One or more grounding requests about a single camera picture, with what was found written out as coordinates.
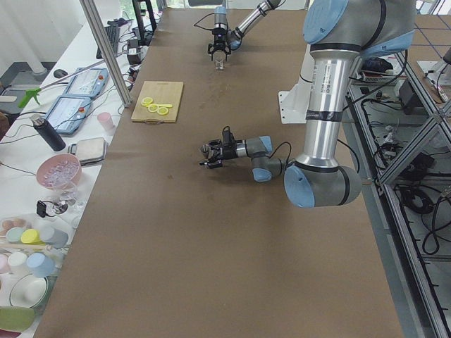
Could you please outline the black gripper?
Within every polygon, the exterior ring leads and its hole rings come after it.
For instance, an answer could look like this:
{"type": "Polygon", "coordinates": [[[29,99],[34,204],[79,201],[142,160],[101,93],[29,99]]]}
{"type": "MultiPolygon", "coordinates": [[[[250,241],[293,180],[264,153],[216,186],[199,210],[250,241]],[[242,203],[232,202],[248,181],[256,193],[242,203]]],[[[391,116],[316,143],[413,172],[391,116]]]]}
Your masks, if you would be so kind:
{"type": "Polygon", "coordinates": [[[235,142],[223,143],[220,139],[208,141],[202,145],[202,149],[212,149],[212,161],[200,161],[199,165],[207,168],[222,168],[224,160],[238,158],[237,144],[235,142]]]}
{"type": "Polygon", "coordinates": [[[230,55],[230,47],[226,45],[226,31],[224,29],[213,29],[212,34],[214,36],[213,44],[208,44],[207,53],[212,57],[217,51],[224,53],[223,60],[227,61],[230,55]]]}

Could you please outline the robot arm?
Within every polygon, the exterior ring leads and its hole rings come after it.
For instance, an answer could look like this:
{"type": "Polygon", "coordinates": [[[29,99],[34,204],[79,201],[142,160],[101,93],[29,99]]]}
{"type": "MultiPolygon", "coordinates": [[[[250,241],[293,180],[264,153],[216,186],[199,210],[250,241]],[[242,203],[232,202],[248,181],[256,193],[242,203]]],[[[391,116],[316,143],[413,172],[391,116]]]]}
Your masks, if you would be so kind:
{"type": "Polygon", "coordinates": [[[214,9],[214,28],[211,30],[214,41],[207,47],[207,53],[211,59],[218,51],[228,58],[233,51],[241,47],[245,35],[264,17],[268,12],[276,10],[282,4],[281,0],[265,0],[233,30],[229,28],[227,20],[227,10],[225,6],[217,6],[214,9]]]}
{"type": "Polygon", "coordinates": [[[314,61],[303,152],[282,161],[274,158],[268,137],[235,140],[225,127],[221,139],[202,147],[203,164],[219,168],[225,160],[248,157],[257,182],[283,175],[288,199],[300,208],[355,200],[362,181],[335,159],[352,64],[408,50],[415,17],[413,1],[315,1],[302,32],[314,61]]]}

